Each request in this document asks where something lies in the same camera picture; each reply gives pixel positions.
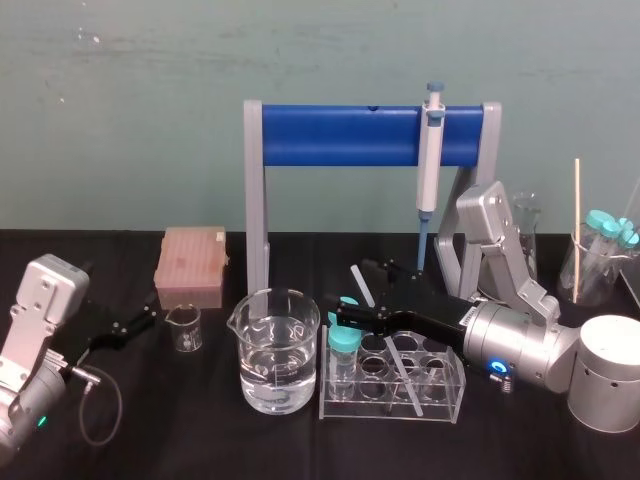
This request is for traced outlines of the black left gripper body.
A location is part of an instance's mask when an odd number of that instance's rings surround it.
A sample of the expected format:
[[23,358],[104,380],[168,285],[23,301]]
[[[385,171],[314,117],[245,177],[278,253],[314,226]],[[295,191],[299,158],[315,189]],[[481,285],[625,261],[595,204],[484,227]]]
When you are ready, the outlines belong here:
[[120,324],[110,308],[92,300],[83,300],[79,310],[62,327],[62,355],[68,365],[78,365],[99,338],[112,335]]

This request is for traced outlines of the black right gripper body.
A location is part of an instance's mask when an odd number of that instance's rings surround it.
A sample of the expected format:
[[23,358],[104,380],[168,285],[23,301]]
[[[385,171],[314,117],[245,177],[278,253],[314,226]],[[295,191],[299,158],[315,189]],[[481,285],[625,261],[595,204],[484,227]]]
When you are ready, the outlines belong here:
[[392,290],[392,332],[411,331],[463,353],[467,327],[461,324],[473,303],[422,286]]

